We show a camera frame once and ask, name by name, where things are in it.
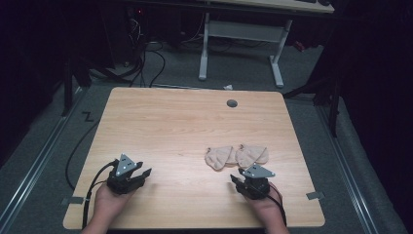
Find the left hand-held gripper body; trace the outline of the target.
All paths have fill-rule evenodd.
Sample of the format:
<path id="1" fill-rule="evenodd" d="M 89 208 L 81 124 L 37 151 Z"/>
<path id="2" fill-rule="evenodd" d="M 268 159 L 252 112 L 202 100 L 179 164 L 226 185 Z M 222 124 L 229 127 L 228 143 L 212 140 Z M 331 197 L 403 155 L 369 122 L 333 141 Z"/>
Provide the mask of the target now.
<path id="1" fill-rule="evenodd" d="M 126 154 L 122 154 L 119 160 L 115 161 L 114 169 L 109 173 L 109 177 L 106 180 L 107 186 L 112 192 L 116 194 L 127 194 L 135 189 L 141 187 L 143 183 L 132 182 L 134 177 L 131 172 L 135 162 Z"/>

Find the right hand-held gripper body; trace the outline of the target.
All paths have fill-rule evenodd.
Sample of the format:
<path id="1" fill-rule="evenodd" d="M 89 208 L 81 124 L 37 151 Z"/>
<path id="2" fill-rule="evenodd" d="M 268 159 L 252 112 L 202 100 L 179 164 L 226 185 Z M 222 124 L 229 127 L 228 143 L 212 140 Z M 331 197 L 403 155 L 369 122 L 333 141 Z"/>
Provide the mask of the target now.
<path id="1" fill-rule="evenodd" d="M 270 192 L 269 177 L 274 177 L 275 174 L 264 167 L 253 164 L 246 170 L 244 177 L 245 189 L 238 191 L 251 200 L 264 199 Z"/>

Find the person's left hand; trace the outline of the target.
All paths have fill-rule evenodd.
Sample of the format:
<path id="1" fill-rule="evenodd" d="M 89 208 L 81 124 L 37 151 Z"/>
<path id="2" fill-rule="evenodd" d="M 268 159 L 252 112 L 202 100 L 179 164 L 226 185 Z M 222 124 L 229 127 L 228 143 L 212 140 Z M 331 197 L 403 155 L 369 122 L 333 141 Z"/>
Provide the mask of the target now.
<path id="1" fill-rule="evenodd" d="M 102 183 L 97 189 L 94 198 L 93 220 L 102 224 L 111 224 L 125 208 L 134 191 L 127 194 L 116 194 Z"/>

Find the person's right hand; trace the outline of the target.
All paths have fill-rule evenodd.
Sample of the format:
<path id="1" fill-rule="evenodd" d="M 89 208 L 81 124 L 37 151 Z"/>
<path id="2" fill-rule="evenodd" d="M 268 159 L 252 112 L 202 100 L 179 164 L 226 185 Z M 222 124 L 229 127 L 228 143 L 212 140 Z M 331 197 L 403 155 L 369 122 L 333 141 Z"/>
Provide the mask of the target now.
<path id="1" fill-rule="evenodd" d="M 266 198 L 251 200 L 245 197 L 245 199 L 264 226 L 269 223 L 283 223 L 286 226 L 282 195 L 272 182 Z"/>

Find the beige sock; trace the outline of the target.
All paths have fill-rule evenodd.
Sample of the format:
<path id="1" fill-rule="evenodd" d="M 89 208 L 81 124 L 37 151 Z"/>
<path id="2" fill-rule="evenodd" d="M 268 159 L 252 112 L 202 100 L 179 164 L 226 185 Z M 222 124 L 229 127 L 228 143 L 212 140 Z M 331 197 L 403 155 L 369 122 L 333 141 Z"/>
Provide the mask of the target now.
<path id="1" fill-rule="evenodd" d="M 226 165 L 237 164 L 235 154 L 233 146 L 210 147 L 207 150 L 205 161 L 211 168 L 220 171 Z"/>
<path id="2" fill-rule="evenodd" d="M 269 151 L 264 146 L 242 144 L 235 154 L 238 165 L 248 168 L 254 163 L 266 164 L 269 161 Z"/>

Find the black metal stand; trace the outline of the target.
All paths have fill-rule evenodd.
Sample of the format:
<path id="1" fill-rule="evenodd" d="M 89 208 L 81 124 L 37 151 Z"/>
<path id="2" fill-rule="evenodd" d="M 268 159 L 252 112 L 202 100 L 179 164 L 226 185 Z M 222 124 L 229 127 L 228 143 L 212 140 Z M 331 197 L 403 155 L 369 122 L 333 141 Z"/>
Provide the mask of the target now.
<path id="1" fill-rule="evenodd" d="M 71 51 L 68 54 L 63 70 L 63 116 L 68 115 L 73 105 L 73 80 L 76 80 L 78 85 L 82 88 L 88 88 L 92 84 L 89 70 L 84 61 L 77 53 Z"/>
<path id="2" fill-rule="evenodd" d="M 342 33 L 343 27 L 335 23 L 328 33 L 324 49 L 307 83 L 283 95 L 284 98 L 293 98 L 300 94 L 314 94 L 313 104 L 315 106 L 327 105 L 329 107 L 327 125 L 334 137 L 337 137 L 338 104 L 343 79 L 340 69 L 344 62 L 338 46 L 339 36 Z"/>

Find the white-legged desk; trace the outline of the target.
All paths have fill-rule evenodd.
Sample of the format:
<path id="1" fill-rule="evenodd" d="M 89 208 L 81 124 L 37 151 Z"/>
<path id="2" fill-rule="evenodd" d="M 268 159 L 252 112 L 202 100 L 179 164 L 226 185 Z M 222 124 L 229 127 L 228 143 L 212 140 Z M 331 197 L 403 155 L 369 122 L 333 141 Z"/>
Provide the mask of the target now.
<path id="1" fill-rule="evenodd" d="M 316 16 L 331 15 L 334 8 L 324 0 L 196 0 L 202 2 L 203 7 L 250 7 L 255 10 L 276 10 L 286 14 L 310 14 Z M 264 25 L 263 23 L 235 22 L 233 19 L 211 19 L 210 13 L 204 16 L 203 50 L 200 60 L 199 79 L 205 81 L 208 66 L 208 42 L 211 37 L 240 39 L 274 43 L 278 47 L 269 62 L 275 84 L 283 87 L 282 75 L 279 68 L 279 59 L 292 26 L 293 19 L 288 17 L 283 26 Z"/>

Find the aluminium floor rail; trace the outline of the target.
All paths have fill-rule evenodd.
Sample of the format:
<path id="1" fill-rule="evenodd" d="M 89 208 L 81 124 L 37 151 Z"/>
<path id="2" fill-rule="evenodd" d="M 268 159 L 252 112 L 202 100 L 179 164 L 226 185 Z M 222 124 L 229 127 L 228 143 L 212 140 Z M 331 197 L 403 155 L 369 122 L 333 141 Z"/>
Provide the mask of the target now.
<path id="1" fill-rule="evenodd" d="M 64 108 L 64 91 L 31 124 L 22 142 L 0 169 L 0 234 L 7 234 L 25 200 L 50 160 L 74 108 L 88 88 L 76 88 L 71 106 Z"/>
<path id="2" fill-rule="evenodd" d="M 364 196 L 356 182 L 355 176 L 348 164 L 344 151 L 336 136 L 329 129 L 327 112 L 323 107 L 315 107 L 315 110 L 322 122 L 323 128 L 326 131 L 329 141 L 332 145 L 339 171 L 347 188 L 348 194 L 352 201 L 353 207 L 357 213 L 357 217 L 365 234 L 379 234 L 377 226 L 373 220 L 370 210 L 367 207 Z"/>

